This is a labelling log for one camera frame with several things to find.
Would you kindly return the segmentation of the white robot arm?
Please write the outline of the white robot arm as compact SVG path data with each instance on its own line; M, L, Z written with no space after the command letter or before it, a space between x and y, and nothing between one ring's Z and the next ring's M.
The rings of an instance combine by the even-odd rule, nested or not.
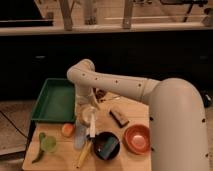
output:
M94 102L99 88L149 106L152 171L210 171L205 108L190 82L99 73L89 59L71 66L67 79L79 105Z

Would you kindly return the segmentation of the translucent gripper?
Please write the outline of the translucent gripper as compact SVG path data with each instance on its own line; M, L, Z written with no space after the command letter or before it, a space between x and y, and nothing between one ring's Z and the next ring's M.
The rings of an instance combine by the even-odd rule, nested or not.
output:
M75 96L79 105L90 104L100 109L92 87L75 85Z

